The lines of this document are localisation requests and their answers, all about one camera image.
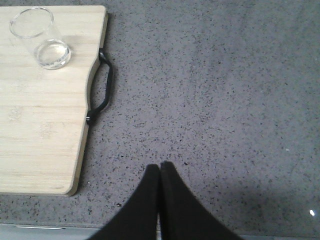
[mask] wood grain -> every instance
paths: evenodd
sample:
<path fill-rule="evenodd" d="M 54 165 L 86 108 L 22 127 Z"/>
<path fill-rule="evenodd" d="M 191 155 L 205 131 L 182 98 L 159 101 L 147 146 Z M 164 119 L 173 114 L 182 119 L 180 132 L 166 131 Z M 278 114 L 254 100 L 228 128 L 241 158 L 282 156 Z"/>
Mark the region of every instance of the wood grain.
<path fill-rule="evenodd" d="M 46 6 L 72 50 L 65 67 L 47 70 L 9 31 L 10 19 L 26 8 L 0 7 L 0 193 L 71 196 L 88 135 L 106 9 Z"/>

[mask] clear glass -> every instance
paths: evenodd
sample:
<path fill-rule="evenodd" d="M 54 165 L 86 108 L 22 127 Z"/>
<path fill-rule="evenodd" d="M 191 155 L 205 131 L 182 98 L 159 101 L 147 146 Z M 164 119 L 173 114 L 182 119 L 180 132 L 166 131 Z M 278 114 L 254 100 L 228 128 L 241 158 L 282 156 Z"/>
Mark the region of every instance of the clear glass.
<path fill-rule="evenodd" d="M 70 48 L 54 25 L 53 13 L 44 7 L 34 6 L 17 14 L 10 21 L 10 31 L 45 69 L 59 69 L 71 58 Z"/>

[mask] granite countertop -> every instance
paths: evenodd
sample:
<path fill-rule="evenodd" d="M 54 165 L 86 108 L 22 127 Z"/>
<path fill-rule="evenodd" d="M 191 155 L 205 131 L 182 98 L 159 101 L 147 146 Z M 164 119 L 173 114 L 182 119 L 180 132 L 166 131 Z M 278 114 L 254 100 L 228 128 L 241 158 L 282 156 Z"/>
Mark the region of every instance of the granite countertop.
<path fill-rule="evenodd" d="M 320 236 L 319 2 L 50 4 L 106 6 L 112 100 L 89 129 L 77 193 L 0 195 L 0 223 L 101 227 L 148 164 L 171 161 L 236 233 Z"/>

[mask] black handle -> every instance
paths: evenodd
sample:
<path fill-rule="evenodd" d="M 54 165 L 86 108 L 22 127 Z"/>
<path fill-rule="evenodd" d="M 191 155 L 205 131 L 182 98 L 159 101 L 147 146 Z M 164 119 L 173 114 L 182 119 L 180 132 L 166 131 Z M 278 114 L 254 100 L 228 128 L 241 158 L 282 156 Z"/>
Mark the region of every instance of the black handle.
<path fill-rule="evenodd" d="M 108 105 L 110 100 L 110 93 L 111 93 L 111 85 L 112 85 L 112 78 L 114 76 L 113 68 L 111 62 L 107 59 L 107 56 L 104 52 L 103 48 L 99 48 L 99 60 L 102 63 L 105 63 L 109 66 L 108 77 L 106 79 L 106 86 L 105 86 L 105 97 L 103 102 L 95 109 L 91 109 L 86 114 L 85 121 L 88 125 L 91 125 L 95 122 L 98 114 Z"/>

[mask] wooden cutting board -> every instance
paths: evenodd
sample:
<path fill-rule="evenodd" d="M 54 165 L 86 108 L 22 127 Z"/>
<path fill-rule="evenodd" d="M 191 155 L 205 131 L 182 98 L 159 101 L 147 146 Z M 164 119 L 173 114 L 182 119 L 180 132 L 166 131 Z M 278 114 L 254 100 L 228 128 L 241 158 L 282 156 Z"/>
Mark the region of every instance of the wooden cutting board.
<path fill-rule="evenodd" d="M 88 134 L 86 115 L 107 27 L 104 6 L 46 6 L 70 62 L 43 69 L 9 30 L 26 6 L 0 7 L 0 193 L 73 195 Z"/>

